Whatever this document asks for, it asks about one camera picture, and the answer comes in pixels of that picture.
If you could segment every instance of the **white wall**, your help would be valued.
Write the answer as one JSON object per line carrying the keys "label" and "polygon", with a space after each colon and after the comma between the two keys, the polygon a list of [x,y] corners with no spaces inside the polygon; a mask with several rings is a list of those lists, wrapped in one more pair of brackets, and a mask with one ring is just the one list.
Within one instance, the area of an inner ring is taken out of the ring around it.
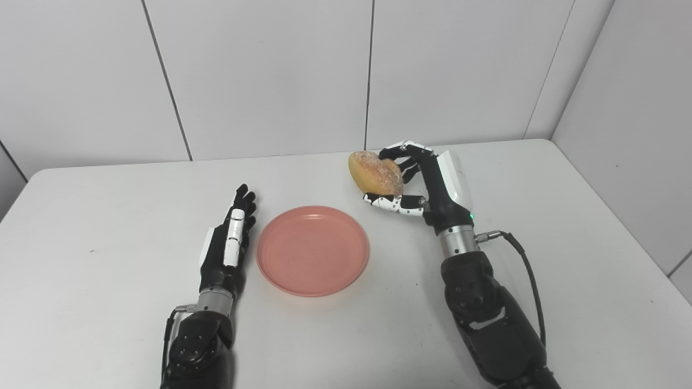
{"label": "white wall", "polygon": [[363,148],[372,0],[147,0],[194,159]]}
{"label": "white wall", "polygon": [[4,1],[0,53],[0,139],[27,177],[188,159],[139,1]]}
{"label": "white wall", "polygon": [[611,3],[377,0],[368,148],[549,138]]}
{"label": "white wall", "polygon": [[31,177],[548,137],[611,3],[148,0],[164,73],[141,0],[6,2],[0,139]]}
{"label": "white wall", "polygon": [[690,20],[687,0],[616,1],[554,137],[666,273],[692,250]]}
{"label": "white wall", "polygon": [[15,202],[24,184],[24,179],[0,147],[0,221]]}

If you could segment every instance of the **cable connector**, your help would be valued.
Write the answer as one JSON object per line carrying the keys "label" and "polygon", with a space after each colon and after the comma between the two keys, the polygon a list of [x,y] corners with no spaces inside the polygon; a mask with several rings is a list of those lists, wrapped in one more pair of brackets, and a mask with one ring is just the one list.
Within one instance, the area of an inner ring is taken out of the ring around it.
{"label": "cable connector", "polygon": [[188,314],[193,314],[195,309],[197,309],[197,304],[179,305],[175,307],[175,312],[185,312]]}
{"label": "cable connector", "polygon": [[476,235],[476,242],[478,243],[483,243],[487,242],[492,239],[497,239],[502,236],[502,231],[500,230],[492,230],[488,231],[487,233],[480,233]]}

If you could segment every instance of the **robotic hand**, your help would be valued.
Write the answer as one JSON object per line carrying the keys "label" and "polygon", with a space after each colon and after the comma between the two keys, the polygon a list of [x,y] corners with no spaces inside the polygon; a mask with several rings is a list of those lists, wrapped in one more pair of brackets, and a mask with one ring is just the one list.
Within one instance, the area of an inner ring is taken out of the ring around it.
{"label": "robotic hand", "polygon": [[[428,199],[422,196],[381,196],[367,193],[373,206],[422,216],[439,236],[444,297],[473,360],[486,381],[501,389],[560,389],[546,366],[543,313],[533,272],[521,245],[502,231],[476,235],[471,198],[456,156],[440,155],[410,141],[396,143],[380,159],[408,157],[399,164],[403,182],[421,172]],[[493,277],[493,267],[478,242],[503,236],[521,254],[534,289],[541,327],[539,338],[514,297]]]}
{"label": "robotic hand", "polygon": [[[243,184],[224,222],[210,228],[202,251],[197,305],[176,308],[166,328],[161,389],[230,389],[233,385],[233,329],[230,313],[243,291],[242,273],[249,231],[255,225],[255,193]],[[170,348],[175,313],[194,312],[180,324]]]}

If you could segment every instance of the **silver cylinder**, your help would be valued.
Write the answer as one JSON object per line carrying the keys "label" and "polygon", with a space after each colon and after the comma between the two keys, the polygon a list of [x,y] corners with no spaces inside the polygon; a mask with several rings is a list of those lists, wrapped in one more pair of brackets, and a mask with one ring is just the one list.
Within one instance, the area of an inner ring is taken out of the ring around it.
{"label": "silver cylinder", "polygon": [[209,287],[200,292],[195,311],[214,311],[230,317],[231,308],[233,308],[233,295],[229,291],[219,287]]}
{"label": "silver cylinder", "polygon": [[472,226],[454,226],[439,234],[445,258],[469,251],[480,251]]}

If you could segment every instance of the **black forearm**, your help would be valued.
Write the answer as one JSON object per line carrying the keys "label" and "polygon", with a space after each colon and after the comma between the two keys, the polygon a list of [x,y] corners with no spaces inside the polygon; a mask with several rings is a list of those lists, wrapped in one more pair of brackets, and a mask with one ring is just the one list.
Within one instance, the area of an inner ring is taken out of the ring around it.
{"label": "black forearm", "polygon": [[483,378],[503,389],[559,389],[546,368],[545,347],[514,297],[493,278],[483,252],[448,258],[442,278],[455,324]]}
{"label": "black forearm", "polygon": [[235,371],[230,319],[198,311],[183,320],[161,389],[231,389]]}

